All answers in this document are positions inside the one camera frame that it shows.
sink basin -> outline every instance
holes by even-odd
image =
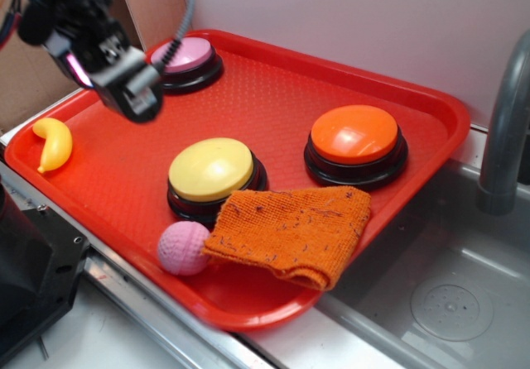
[[[444,165],[319,309],[405,367],[530,367],[530,193],[490,216],[477,179]]]

orange towel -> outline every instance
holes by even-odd
[[[357,246],[369,207],[370,195],[350,186],[234,191],[203,253],[330,290]]]

yellow banana toy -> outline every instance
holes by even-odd
[[[70,129],[55,118],[41,118],[33,124],[33,132],[46,139],[41,154],[40,173],[61,167],[70,158],[73,139]]]

black cord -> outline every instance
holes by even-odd
[[[21,0],[11,0],[7,15],[3,19],[2,27],[0,27],[0,48],[7,43],[13,29],[16,28],[17,18],[22,11],[21,4]]]
[[[164,68],[171,62],[171,60],[175,56],[176,51],[181,45],[184,35],[189,30],[194,10],[195,10],[195,0],[188,0],[188,3],[186,5],[186,10],[182,18],[181,25],[179,26],[179,29],[176,32],[175,37],[173,38],[173,41],[167,47],[166,53],[164,54],[162,59],[153,65],[160,74],[164,71]]]

cardboard box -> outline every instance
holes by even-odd
[[[0,21],[10,2],[0,0]],[[185,6],[185,0],[114,0],[111,14],[145,50],[175,34]],[[0,136],[77,88],[42,48],[14,34],[0,50]]]

